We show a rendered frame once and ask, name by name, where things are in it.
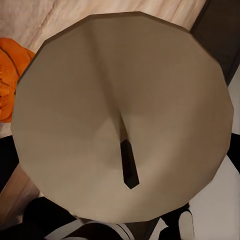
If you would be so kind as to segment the pillar candle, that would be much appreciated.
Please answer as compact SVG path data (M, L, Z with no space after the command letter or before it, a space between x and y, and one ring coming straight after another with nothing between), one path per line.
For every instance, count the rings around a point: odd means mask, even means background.
M185 27L142 11L90 14L38 49L10 130L47 199L126 224L181 208L212 182L234 112L219 62Z

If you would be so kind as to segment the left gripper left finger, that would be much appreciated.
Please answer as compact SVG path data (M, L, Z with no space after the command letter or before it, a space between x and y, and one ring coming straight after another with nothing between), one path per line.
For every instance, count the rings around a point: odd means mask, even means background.
M13 136L0 138L0 193L19 163Z

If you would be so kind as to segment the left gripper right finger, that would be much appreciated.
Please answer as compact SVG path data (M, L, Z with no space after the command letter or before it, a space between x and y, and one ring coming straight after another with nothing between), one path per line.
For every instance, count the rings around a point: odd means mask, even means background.
M240 135L231 133L230 147L227 156L240 173Z

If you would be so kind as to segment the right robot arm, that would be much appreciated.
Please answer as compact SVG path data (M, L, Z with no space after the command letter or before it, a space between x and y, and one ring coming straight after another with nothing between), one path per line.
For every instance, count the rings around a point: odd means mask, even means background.
M195 240L193 214L190 204L161 215L168 227L160 232L159 240Z

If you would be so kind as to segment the pumpkin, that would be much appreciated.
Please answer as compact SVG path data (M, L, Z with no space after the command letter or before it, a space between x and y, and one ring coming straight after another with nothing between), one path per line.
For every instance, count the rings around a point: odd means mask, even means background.
M0 37L0 122L11 123L19 78L36 54L12 38Z

